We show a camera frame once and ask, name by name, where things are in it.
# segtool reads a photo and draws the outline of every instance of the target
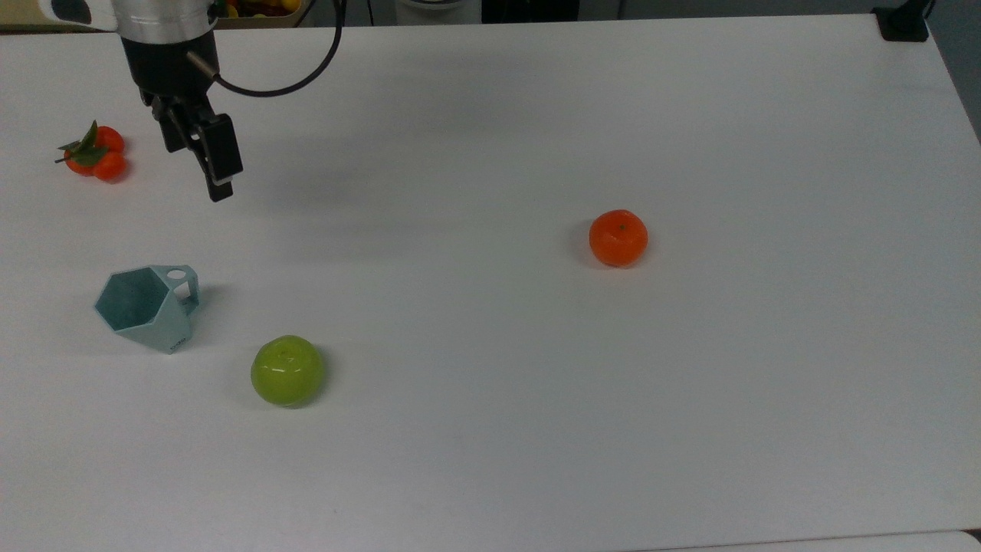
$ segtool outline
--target hexagonal cup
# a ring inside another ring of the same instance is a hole
[[[180,297],[184,284],[189,293]],[[169,355],[190,339],[190,315],[199,304],[197,273],[189,266],[151,264],[111,275],[95,310],[117,335]]]

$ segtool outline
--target green fruit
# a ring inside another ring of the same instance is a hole
[[[309,341],[285,335],[262,346],[252,363],[252,387],[280,407],[299,406],[324,382],[324,361]]]

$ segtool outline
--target white tabletop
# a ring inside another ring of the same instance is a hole
[[[323,29],[223,31],[225,76]],[[112,35],[0,37],[3,549],[609,551],[981,526],[981,148],[871,16],[358,28],[211,93],[207,200]],[[91,119],[115,186],[50,161]],[[653,254],[600,267],[599,213]],[[92,309],[186,263],[164,356]],[[302,410],[251,359],[330,361]]]

